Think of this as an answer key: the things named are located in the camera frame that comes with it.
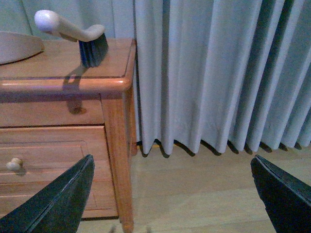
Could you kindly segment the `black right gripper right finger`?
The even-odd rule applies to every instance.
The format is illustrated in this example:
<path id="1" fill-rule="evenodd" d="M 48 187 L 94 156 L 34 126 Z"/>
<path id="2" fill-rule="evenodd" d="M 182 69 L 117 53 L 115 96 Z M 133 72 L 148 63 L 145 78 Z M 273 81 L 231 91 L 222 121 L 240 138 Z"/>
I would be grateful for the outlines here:
<path id="1" fill-rule="evenodd" d="M 311 187 L 256 155 L 251 171 L 260 199 L 277 233 L 311 231 Z"/>

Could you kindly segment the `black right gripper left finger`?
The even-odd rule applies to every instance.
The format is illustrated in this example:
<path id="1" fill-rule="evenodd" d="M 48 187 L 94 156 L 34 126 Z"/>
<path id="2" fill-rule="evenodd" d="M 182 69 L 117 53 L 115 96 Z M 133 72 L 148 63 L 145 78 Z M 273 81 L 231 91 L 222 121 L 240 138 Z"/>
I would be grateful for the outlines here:
<path id="1" fill-rule="evenodd" d="M 2 233 L 75 233 L 94 176 L 94 159 L 87 155 L 0 220 Z"/>

